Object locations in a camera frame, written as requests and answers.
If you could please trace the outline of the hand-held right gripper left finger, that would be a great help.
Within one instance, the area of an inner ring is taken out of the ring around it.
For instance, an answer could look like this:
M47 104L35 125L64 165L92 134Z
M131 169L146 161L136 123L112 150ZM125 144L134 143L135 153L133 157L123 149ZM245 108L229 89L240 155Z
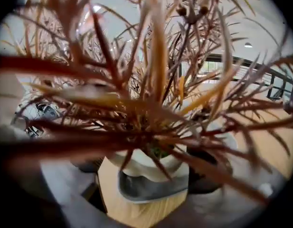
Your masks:
M9 144L22 138L22 131L0 127L0 228L127 228L82 196L91 175L70 162L41 162L24 173L8 169Z

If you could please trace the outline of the black curved railing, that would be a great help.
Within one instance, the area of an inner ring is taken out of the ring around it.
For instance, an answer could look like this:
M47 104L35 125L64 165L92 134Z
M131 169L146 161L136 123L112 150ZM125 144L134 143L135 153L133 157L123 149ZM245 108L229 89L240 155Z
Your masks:
M222 67L222 55L221 54L211 54L207 57L202 68L200 69L200 74L207 74L215 70L219 70ZM254 86L264 83L266 87L272 85L272 88L267 90L266 97L272 101L284 100L289 101L293 94L293 80L286 73L282 74L274 69L267 71L261 79L258 79Z

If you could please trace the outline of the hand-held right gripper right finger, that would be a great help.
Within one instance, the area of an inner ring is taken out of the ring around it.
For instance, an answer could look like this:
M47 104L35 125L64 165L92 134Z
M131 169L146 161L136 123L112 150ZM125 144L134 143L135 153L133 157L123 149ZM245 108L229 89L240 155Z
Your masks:
M272 200L286 182L274 164L277 157L285 160L287 155L277 140L267 132L253 132L252 136L260 156L269 164L271 172L265 169L252 172L246 160L230 156L233 176L247 182ZM264 209L263 205L225 186L208 194L189 193L183 204L158 222L155 228L244 228Z

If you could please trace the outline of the wooden table with white legs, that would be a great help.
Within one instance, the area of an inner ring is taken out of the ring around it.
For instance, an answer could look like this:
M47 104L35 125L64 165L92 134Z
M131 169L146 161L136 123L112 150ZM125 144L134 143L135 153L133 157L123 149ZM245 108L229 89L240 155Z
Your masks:
M285 160L276 158L274 166L287 180L293 172L293 129L279 128L276 132L288 145L290 153ZM99 169L99 183L109 217L134 228L155 227L185 201L188 192L176 194L150 203L134 204L124 199L118 191L118 171L108 159Z

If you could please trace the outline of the grey tray with white rim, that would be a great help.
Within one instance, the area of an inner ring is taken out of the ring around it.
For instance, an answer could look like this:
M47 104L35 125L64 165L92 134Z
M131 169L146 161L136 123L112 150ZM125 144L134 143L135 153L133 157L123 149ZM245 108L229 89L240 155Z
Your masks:
M182 193L188 189L189 175L174 177L172 181L153 182L143 176L131 177L118 173L118 191L134 204L150 203Z

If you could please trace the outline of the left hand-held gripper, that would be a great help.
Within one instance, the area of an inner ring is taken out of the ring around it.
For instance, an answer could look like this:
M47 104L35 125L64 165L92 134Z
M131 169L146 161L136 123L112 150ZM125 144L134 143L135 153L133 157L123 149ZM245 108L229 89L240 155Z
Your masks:
M29 105L20 116L17 116L17 112L15 112L14 126L23 130L29 137L40 137L44 131L31 122L34 120L53 121L60 116L55 105L45 102L35 103Z

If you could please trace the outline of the dried plant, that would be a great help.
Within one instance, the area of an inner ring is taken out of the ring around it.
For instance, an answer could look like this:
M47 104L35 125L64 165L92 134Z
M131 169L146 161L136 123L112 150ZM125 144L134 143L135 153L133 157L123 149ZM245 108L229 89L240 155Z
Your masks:
M98 40L102 58L93 58L75 33L80 14L90 0L26 0L15 16L33 23L52 39L56 50L49 57L35 42L31 51L17 56L0 55L0 70L35 74L38 78L65 79L60 84L34 84L39 99L67 110L59 122L34 120L47 130L48 138L0 141L9 163L65 157L110 156L121 171L152 181L171 179L186 163L198 174L226 184L249 198L267 198L243 180L223 173L213 164L188 153L207 151L226 162L227 154L247 160L251 169L269 170L258 156L252 131L266 131L285 150L277 128L293 129L290 116L270 122L244 124L234 114L268 112L281 103L257 99L261 88L246 89L272 66L293 69L293 55L275 55L251 70L228 89L239 65L233 62L233 42L226 18L242 11L239 0L128 0L140 6L130 58L119 46L112 54L91 11L91 32Z

